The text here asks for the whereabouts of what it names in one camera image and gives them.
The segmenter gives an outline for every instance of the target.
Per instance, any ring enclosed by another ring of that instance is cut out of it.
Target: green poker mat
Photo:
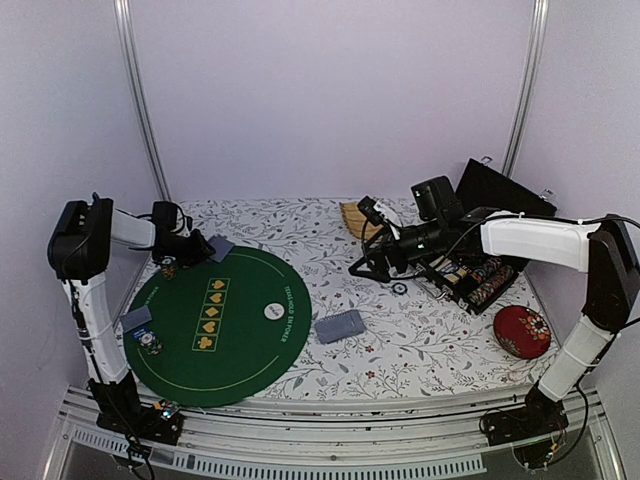
[[[234,247],[219,264],[180,269],[171,280],[157,272],[130,310],[144,305],[153,318],[145,327],[163,350],[147,354],[129,332],[127,360],[148,388],[184,406],[227,405],[268,387],[295,362],[311,327],[300,276],[275,255],[247,247]]]

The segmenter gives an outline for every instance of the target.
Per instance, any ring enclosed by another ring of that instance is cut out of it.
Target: poker mat
[[[184,406],[242,400],[276,381],[295,362],[311,327],[303,280],[275,255],[234,247],[222,263],[157,272],[130,310],[148,305],[147,324],[163,350],[149,355],[124,336],[129,365],[160,397]]]

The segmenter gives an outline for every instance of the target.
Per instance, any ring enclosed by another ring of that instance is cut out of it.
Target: floral tablecloth
[[[389,285],[351,277],[360,244],[344,227],[338,199],[187,202],[205,237],[267,250],[292,265],[311,296],[313,321],[352,308],[367,331],[322,345],[312,328],[296,363],[256,397],[273,399],[377,399],[451,395],[535,381],[557,352],[535,360],[507,353],[493,335],[495,313],[506,305],[540,311],[524,276],[488,311],[474,317],[437,301],[408,282],[397,295]],[[411,200],[388,200],[405,223],[419,222]],[[148,265],[138,288],[155,272]]]

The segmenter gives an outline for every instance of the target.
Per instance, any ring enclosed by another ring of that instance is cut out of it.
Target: white wall
[[[559,215],[640,219],[640,3],[551,2],[547,38],[515,178],[557,192]],[[640,235],[633,233],[640,252]],[[547,312],[565,337],[586,277],[531,264]],[[616,342],[596,385],[629,479],[640,478],[640,328]]]
[[[533,2],[139,0],[180,200],[407,196],[506,151]]]
[[[2,2],[0,15],[0,477],[34,480],[69,384],[86,366],[46,246],[68,200],[155,197],[113,2]],[[118,305],[139,254],[113,252]]]

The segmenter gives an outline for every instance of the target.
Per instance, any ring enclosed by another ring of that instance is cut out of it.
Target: white round disc
[[[269,320],[280,320],[284,315],[284,307],[279,303],[270,303],[264,308],[264,316]]]

